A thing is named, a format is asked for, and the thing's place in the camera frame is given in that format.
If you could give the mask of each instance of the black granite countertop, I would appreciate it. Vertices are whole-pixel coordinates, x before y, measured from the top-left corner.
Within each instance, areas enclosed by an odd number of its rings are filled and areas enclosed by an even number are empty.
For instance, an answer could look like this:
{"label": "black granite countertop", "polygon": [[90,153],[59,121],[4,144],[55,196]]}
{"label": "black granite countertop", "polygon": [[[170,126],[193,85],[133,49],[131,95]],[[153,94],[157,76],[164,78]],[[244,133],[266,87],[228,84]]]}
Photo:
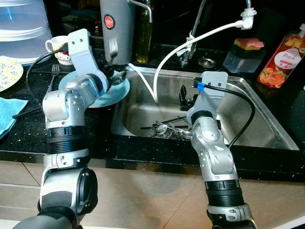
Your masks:
{"label": "black granite countertop", "polygon": [[[152,56],[148,64],[137,66],[156,68],[162,56],[172,50],[172,46],[152,46]],[[103,51],[95,50],[98,63],[103,63]],[[216,70],[222,69],[226,53],[199,50],[188,67],[182,69],[173,57],[164,69],[187,72],[203,72],[196,60],[200,56],[217,60]],[[30,75],[30,84],[42,99],[51,81],[51,67],[55,58],[37,65]],[[61,66],[54,88],[71,69]],[[235,74],[245,78],[275,115],[287,133],[297,143],[300,151],[269,149],[247,146],[232,146],[235,165],[240,178],[303,182],[305,180],[305,84],[304,60],[280,89],[269,89],[254,78],[258,74]],[[26,90],[25,77],[10,89],[1,92],[0,97],[29,100],[25,111],[36,107]],[[105,160],[106,167],[124,169],[144,169],[174,173],[200,174],[199,161],[191,143],[178,140],[114,135],[110,125],[115,105],[87,109],[86,124],[93,158]],[[44,115],[41,112],[19,118],[11,131],[0,140],[0,160],[42,163],[47,153]]]}

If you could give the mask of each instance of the clear plastic container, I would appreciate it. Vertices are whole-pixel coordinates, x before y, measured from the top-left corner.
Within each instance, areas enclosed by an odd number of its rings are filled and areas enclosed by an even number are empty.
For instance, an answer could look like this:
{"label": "clear plastic container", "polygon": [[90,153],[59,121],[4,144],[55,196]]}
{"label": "clear plastic container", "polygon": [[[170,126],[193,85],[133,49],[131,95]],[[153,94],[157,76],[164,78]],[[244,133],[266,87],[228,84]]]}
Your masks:
{"label": "clear plastic container", "polygon": [[223,66],[232,73],[253,73],[261,63],[266,51],[245,50],[234,44],[224,60]]}
{"label": "clear plastic container", "polygon": [[47,25],[42,0],[0,0],[1,42],[42,36]]}
{"label": "clear plastic container", "polygon": [[44,34],[32,39],[0,42],[0,56],[8,57],[23,66],[30,65],[38,57],[46,54],[46,40],[52,37],[49,27],[43,29]]}

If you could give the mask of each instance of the bottle label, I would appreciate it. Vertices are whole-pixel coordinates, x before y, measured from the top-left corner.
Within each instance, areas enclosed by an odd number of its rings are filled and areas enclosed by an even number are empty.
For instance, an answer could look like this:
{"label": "bottle label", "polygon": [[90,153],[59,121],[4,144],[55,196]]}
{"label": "bottle label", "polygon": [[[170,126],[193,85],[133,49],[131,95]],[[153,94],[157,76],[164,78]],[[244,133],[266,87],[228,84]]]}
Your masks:
{"label": "bottle label", "polygon": [[301,61],[301,56],[299,50],[296,48],[287,49],[283,52],[279,52],[275,58],[274,62],[279,68],[283,69],[293,69]]}
{"label": "bottle label", "polygon": [[109,30],[112,30],[115,26],[114,18],[110,14],[105,14],[104,23],[105,23],[105,26],[107,27],[107,29],[109,29]]}

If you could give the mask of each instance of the sink basin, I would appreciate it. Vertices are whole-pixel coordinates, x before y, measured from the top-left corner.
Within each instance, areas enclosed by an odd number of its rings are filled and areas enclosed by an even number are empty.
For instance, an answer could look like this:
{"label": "sink basin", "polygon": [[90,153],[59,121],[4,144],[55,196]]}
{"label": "sink basin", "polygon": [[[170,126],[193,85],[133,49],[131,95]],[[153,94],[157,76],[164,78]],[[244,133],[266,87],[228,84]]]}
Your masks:
{"label": "sink basin", "polygon": [[[140,68],[140,71],[152,85],[155,69]],[[186,97],[192,99],[194,94],[198,94],[197,89],[192,88],[193,78],[200,76],[200,73],[161,71],[158,78],[159,103],[155,104],[138,74],[128,71],[127,78],[131,88],[128,95],[117,104],[111,132],[117,135],[149,137],[151,134],[149,127],[155,121],[163,122],[178,116],[186,116],[186,111],[180,111],[180,88],[184,85],[187,91]],[[229,76],[227,89],[247,95],[256,108],[253,121],[235,145],[298,150],[297,145],[246,80]],[[251,108],[245,100],[232,94],[225,94],[217,110],[217,119],[220,119],[221,131],[228,142],[241,130],[250,112]],[[173,125],[191,127],[184,120],[178,120]]]}

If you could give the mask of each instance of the gray faucet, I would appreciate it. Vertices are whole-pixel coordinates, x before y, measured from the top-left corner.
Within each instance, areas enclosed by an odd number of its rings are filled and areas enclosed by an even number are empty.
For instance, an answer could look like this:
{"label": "gray faucet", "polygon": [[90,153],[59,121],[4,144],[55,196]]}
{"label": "gray faucet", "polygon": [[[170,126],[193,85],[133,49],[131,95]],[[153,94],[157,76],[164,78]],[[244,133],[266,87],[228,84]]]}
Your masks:
{"label": "gray faucet", "polygon": [[[251,8],[252,7],[251,0],[245,0],[245,1],[246,1],[246,7]],[[195,34],[196,34],[196,30],[197,30],[198,24],[200,22],[201,14],[202,14],[203,8],[205,6],[205,3],[206,3],[206,0],[202,0],[202,2],[200,4],[195,24],[193,26],[193,29],[192,29],[191,33],[190,33],[190,36],[192,36],[192,37],[194,37]],[[186,51],[185,53],[182,54],[182,57],[180,59],[182,67],[185,67],[188,64],[188,61],[193,57],[193,54],[195,52],[195,48],[196,48],[196,43],[193,43],[192,47],[191,47],[191,50]]]}

